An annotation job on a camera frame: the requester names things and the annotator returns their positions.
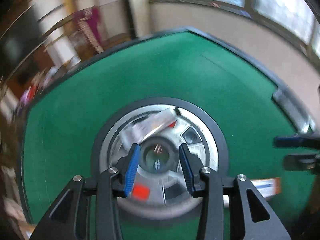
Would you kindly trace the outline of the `round silver table centre console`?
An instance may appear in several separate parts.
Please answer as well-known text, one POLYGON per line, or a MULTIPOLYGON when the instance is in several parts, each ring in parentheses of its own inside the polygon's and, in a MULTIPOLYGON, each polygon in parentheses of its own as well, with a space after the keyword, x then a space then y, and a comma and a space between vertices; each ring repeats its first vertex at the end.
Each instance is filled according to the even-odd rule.
POLYGON ((140 143, 136 185, 128 197, 118 200, 125 219, 171 223, 200 214, 202 200, 189 194, 183 178, 178 159, 181 144, 186 144, 204 166, 222 174, 228 172, 225 136, 208 113, 181 99, 147 98, 119 109, 100 129, 92 148, 92 176, 98 176, 127 155, 120 138, 123 130, 166 109, 177 112, 176 121, 140 143))

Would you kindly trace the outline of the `wooden chair with maroon cloth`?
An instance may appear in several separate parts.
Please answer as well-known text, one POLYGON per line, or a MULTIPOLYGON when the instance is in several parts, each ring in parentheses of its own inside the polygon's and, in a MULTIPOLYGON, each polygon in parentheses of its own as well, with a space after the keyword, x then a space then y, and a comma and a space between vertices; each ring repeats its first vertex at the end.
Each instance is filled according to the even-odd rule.
POLYGON ((99 26, 101 24, 100 11, 96 6, 76 11, 67 17, 59 20, 42 36, 48 37, 56 29, 63 28, 64 34, 68 37, 76 34, 86 40, 85 44, 89 45, 96 54, 102 53, 103 45, 99 26))

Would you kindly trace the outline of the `white cardboard box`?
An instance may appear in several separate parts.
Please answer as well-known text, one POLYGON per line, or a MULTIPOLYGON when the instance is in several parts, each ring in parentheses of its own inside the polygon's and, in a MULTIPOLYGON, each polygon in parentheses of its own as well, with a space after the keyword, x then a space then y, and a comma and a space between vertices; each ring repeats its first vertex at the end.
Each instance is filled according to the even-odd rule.
POLYGON ((251 182, 266 200, 281 193, 281 178, 279 177, 252 179, 251 182))

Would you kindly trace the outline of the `silver tube black cap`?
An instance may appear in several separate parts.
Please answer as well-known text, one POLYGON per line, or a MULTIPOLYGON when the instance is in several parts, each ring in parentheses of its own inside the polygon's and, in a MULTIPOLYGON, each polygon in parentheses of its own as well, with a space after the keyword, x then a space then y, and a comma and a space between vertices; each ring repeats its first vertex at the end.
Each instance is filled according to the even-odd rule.
POLYGON ((177 107, 167 108, 157 114, 152 114, 143 121, 123 129, 119 133, 121 142, 127 146, 131 146, 134 143, 140 144, 174 123, 180 114, 180 110, 177 107))

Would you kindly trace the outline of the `metal tray in table edge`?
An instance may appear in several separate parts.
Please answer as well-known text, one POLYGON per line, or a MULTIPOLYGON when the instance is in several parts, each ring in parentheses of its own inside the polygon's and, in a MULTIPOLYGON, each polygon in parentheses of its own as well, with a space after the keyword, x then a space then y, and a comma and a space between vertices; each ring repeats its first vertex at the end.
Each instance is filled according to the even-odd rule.
POLYGON ((317 131, 314 119, 289 89, 278 87, 272 94, 272 99, 288 117, 298 133, 305 134, 317 131))

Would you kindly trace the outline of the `black television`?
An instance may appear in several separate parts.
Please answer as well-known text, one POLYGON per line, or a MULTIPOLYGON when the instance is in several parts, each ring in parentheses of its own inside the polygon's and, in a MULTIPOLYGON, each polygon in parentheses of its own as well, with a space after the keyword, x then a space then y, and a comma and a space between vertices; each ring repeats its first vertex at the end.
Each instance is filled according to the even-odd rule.
POLYGON ((1 76, 8 77, 41 42, 42 31, 30 7, 1 36, 1 76))

